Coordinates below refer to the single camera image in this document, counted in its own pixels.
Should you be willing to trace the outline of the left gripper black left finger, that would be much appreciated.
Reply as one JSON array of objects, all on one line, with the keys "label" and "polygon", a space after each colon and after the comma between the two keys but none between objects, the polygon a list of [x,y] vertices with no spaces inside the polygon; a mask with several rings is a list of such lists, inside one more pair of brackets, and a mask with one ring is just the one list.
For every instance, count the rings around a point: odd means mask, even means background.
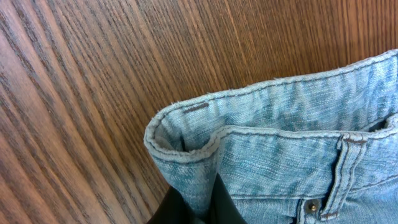
[{"label": "left gripper black left finger", "polygon": [[193,217],[180,192],[170,187],[147,224],[191,224]]}]

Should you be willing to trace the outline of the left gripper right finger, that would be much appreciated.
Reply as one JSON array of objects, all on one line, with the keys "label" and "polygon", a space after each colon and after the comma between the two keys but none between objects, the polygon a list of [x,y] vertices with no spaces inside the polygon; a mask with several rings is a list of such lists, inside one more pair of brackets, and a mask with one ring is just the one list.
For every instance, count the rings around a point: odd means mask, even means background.
[{"label": "left gripper right finger", "polygon": [[219,174],[216,175],[210,203],[211,224],[246,224],[233,203]]}]

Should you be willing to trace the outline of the light blue denim shorts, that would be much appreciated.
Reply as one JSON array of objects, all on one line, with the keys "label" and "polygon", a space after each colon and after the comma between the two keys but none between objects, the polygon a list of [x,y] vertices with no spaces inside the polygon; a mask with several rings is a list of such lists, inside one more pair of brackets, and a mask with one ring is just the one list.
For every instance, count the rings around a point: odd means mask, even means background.
[{"label": "light blue denim shorts", "polygon": [[246,223],[396,223],[397,50],[175,103],[144,144],[193,223],[217,174]]}]

